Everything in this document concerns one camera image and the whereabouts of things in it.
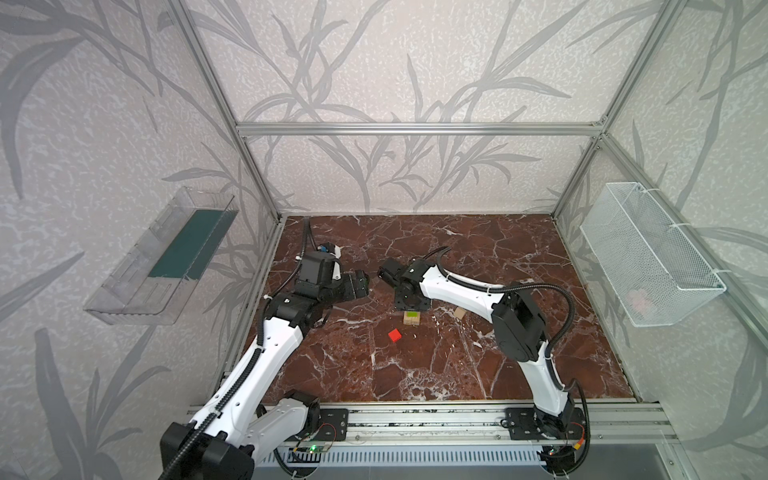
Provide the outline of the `grooved natural wood block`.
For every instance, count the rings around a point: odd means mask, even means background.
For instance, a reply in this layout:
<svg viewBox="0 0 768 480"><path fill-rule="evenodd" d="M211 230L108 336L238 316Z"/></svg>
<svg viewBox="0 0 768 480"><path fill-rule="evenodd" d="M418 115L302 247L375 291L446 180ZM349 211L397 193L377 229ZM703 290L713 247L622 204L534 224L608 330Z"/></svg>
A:
<svg viewBox="0 0 768 480"><path fill-rule="evenodd" d="M418 319L416 319L416 318L407 318L405 316L405 312L403 313L403 324L404 325L407 325L407 326L419 326L420 323L421 323L421 313L420 313L420 318L418 318Z"/></svg>

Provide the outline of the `red cube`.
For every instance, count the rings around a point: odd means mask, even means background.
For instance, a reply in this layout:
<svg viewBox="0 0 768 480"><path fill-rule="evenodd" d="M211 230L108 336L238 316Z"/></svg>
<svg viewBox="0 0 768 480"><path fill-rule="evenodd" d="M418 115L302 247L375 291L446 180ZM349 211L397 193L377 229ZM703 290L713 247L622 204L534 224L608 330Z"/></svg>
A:
<svg viewBox="0 0 768 480"><path fill-rule="evenodd" d="M388 333L388 337L392 342L398 342L403 338L401 332L398 329L393 329Z"/></svg>

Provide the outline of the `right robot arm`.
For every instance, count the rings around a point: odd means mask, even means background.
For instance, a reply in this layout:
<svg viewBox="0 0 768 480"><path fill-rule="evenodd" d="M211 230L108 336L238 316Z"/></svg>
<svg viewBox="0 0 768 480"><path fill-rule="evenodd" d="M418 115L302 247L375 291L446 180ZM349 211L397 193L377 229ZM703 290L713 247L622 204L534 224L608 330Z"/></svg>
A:
<svg viewBox="0 0 768 480"><path fill-rule="evenodd" d="M427 311L438 300L487 320L499 350L519 364L528 382L535 427L546 438L566 433L574 412L569 393L574 385L561 380L553 349L574 322L574 301L567 290L546 283L481 282L450 272L438 260L428 259L404 265L388 258L379 267L378 276L393 288L395 308L400 311ZM554 336L548 335L545 315L531 295L535 289L555 291L566 301L566 321Z"/></svg>

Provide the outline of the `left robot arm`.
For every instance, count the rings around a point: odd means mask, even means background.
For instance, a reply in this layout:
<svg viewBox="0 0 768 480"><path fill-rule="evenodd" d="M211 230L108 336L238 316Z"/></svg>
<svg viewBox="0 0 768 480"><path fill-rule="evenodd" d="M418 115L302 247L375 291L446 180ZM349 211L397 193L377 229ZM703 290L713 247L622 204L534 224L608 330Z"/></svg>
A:
<svg viewBox="0 0 768 480"><path fill-rule="evenodd" d="M334 305L364 298L369 277L344 272L340 247L304 253L288 292L266 300L256 339L212 398L185 424L172 423L160 440L163 479L249 479L282 442L316 428L315 397L294 392L262 416L257 407L277 374Z"/></svg>

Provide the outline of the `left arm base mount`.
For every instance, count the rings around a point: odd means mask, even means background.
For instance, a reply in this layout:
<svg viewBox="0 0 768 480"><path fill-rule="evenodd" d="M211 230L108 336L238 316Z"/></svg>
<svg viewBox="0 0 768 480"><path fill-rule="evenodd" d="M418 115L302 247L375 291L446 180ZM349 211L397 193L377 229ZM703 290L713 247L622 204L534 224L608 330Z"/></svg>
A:
<svg viewBox="0 0 768 480"><path fill-rule="evenodd" d="M312 411L308 424L298 434L288 438L293 442L336 442L344 441L349 427L350 411L346 408L322 407Z"/></svg>

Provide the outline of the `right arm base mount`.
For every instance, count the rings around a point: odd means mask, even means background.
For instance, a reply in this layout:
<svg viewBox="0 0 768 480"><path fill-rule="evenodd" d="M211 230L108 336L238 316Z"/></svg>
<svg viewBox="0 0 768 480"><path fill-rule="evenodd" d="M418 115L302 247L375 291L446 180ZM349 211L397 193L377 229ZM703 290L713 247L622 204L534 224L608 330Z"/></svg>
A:
<svg viewBox="0 0 768 480"><path fill-rule="evenodd" d="M511 440L565 442L581 440L585 430L583 411L575 409L567 424L559 424L557 417L539 414L533 407L510 407L504 410L500 426Z"/></svg>

